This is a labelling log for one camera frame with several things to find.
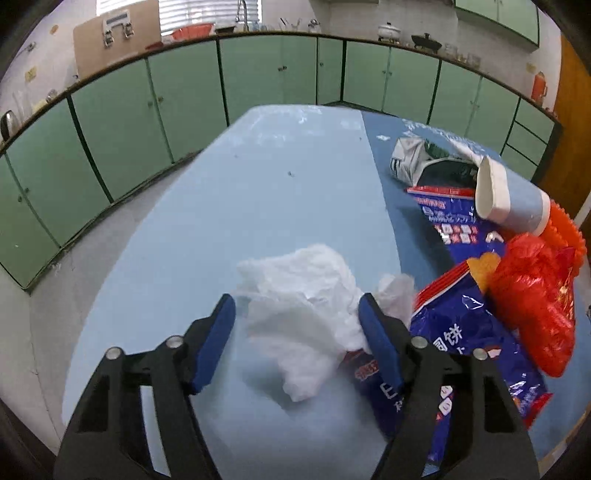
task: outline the white tissue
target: white tissue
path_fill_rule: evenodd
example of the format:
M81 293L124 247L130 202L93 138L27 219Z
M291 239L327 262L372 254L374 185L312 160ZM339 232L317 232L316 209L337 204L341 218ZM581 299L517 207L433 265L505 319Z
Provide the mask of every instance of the white tissue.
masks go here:
M246 318L239 321L246 322L257 348L277 361L283 390L293 401L315 396L347 351L370 353L357 315L363 292L330 247L312 245L282 257L242 261L238 271L243 282L234 295L250 300ZM384 277L376 296L388 306L387 314L404 316L407 325L413 279L403 277ZM410 299L398 301L397 288L404 295L411 292Z

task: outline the pot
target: pot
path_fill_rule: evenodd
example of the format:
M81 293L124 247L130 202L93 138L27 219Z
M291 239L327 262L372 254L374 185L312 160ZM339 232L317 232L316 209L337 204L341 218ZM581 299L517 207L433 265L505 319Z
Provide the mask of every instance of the pot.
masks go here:
M400 29L393 27L390 22L387 22L385 25L380 25L378 27L378 39L382 40L390 40L390 41L400 41Z

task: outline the countertop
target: countertop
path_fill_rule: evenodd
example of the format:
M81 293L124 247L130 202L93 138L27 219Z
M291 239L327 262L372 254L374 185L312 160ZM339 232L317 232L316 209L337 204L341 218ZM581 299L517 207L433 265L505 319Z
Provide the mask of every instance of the countertop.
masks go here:
M110 65L109 67L96 72L93 75L90 75L89 77L78 81L77 83L75 83L74 85L70 86L69 88L67 88L66 90L64 90L63 92L61 92L56 98L54 98L51 102L49 102L48 104L44 105L42 108L40 108L37 112L35 112L31 117L29 117L21 126L21 128L19 129L19 131L13 135L8 141L6 141L4 143L4 145L0 148L0 155L2 155L6 149L20 136L22 135L22 133L31 125L33 124L39 117L41 117L44 113L46 113L49 109L51 109L54 105L58 104L59 102L61 102L63 99L67 98L69 95L71 95L72 93L74 93L75 91L81 89L82 87L88 85L89 83L93 82L94 80L107 75L108 73L117 70L127 64L133 63L137 60L141 60L147 57L151 57L152 55L156 55L158 53L162 53L168 50L174 50L175 48L180 48L180 47L184 47L187 45L192 45L192 44L196 44L196 43L201 43L201 42L208 42L208 41L218 41L218 40L223 40L226 38L235 38L235 37L247 37L247 36L254 36L254 35L300 35L303 37L318 37L318 38L334 38L336 40L345 40L345 41L356 41L356 42L361 42L361 43L371 43L371 44L376 44L376 45L382 45L382 46L388 46L388 47L392 47L392 48L398 48L400 50L408 50L408 51L412 51L414 53L418 53L420 55L426 55L428 57L433 57L435 59L440 59L443 61L446 61L448 63L457 65L459 67L462 67L466 70L470 70L471 72L474 72L478 75L483 76L484 78L489 79L491 82L495 82L498 85L501 85L503 88L506 88L507 90L511 91L512 93L518 95L519 97L521 97L522 100L527 101L528 103L532 104L533 106L535 106L538 110L540 110L542 113L544 113L548 118L552 119L555 122L558 122L557 118L552 115L551 113L547 112L544 109L541 109L538 105L536 105L530 98L528 98L527 96L525 96L523 93L515 90L513 87L510 87L509 85L507 85L506 83L503 83L502 81L492 77L491 75L488 75L487 73L481 72L478 69L475 69L473 67L471 67L470 65L466 64L466 63L462 63L460 61L457 60L451 60L448 58L445 58L441 55L437 55L434 53L429 53L428 51L422 51L422 50L416 50L413 47L405 47L402 45L395 45L395 44L390 44L390 43L385 43L385 42L380 42L380 41L376 41L376 40L366 40L363 38L347 38L347 37L339 37L336 35L328 35L328 34L320 34L320 33L308 33L308 32L284 32L284 31L257 31L257 32L237 32L237 33L232 33L232 34L227 34L227 35L210 35L208 37L203 37L203 38L193 38L191 40L184 40L184 41L178 41L172 44L168 44L168 45L164 45L162 47L157 47L157 48L153 48L150 50L147 50L145 52L142 52L136 56L132 56L132 57L127 57L124 60L121 60L120 62L114 63L113 65Z

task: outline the green cabinet door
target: green cabinet door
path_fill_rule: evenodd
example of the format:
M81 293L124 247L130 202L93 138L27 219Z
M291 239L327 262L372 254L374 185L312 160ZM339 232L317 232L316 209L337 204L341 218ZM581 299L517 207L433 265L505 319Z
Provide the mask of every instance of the green cabinet door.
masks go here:
M390 47L347 42L345 102L381 110L386 88Z
M509 134L519 97L483 78L467 137L500 152Z
M439 60L392 48L384 112L427 123Z
M254 106L283 103L280 35L227 38L220 54L230 123Z
M89 83L72 99L90 153L114 199L170 166L145 60Z
M41 221L60 245L108 205L62 100L8 147L7 157Z
M318 38L318 104L338 102L343 75L343 40Z
M538 43L538 7L531 0L499 0L499 22Z
M456 0L456 7L474 12L496 22L498 0Z
M502 157L507 166L524 179L531 180L534 176L537 166L510 146L505 147Z
M316 39L281 38L283 59L283 103L316 104Z
M535 133L543 141L548 142L550 140L552 130L554 129L554 121L531 103L525 100L519 103L515 120Z
M429 125L464 137L478 94L480 77L444 61Z
M148 62L173 159L206 148L227 126L216 43L175 48Z
M0 158L0 262L26 287L58 247L35 218L12 178L5 156Z

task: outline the blue table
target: blue table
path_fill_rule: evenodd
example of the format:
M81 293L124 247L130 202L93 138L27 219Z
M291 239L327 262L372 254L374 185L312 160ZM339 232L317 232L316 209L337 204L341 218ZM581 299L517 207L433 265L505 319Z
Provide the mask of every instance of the blue table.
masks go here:
M169 188L102 286L72 357L64 422L108 347L134 353L184 332L236 288L241 260L324 243L366 291L383 273L408 273L423 288L448 270L441 239L389 175L394 143L410 131L453 150L446 132L343 108L260 107L232 125ZM212 384L193 400L222 477L370 478L385 442L346 375L292 403L276 365L247 341L240 314ZM531 429L540 456L591 399L581 305L577 317L574 358L548 382L554 399ZM142 399L154 465L166 472L149 389Z

